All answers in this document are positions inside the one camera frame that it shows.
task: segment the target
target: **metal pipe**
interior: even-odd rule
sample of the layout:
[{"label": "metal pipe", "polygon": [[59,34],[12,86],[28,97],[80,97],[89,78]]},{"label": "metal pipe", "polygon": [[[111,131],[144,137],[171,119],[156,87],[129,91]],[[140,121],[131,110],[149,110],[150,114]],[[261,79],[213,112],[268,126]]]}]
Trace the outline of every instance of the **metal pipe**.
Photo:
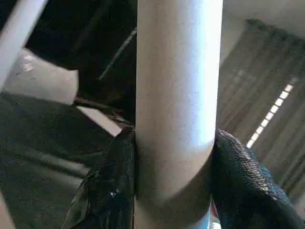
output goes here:
[{"label": "metal pipe", "polygon": [[135,228],[209,225],[222,0],[138,0]]},{"label": "metal pipe", "polygon": [[0,35],[0,92],[48,0],[19,0]]}]

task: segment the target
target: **white pole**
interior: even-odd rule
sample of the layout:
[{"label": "white pole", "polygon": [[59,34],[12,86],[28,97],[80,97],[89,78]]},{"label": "white pole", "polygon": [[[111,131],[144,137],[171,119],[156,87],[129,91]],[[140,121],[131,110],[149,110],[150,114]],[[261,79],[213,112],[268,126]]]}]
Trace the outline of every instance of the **white pole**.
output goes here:
[{"label": "white pole", "polygon": [[0,35],[0,92],[48,0],[19,0]]},{"label": "white pole", "polygon": [[222,0],[138,0],[135,228],[206,229]]}]

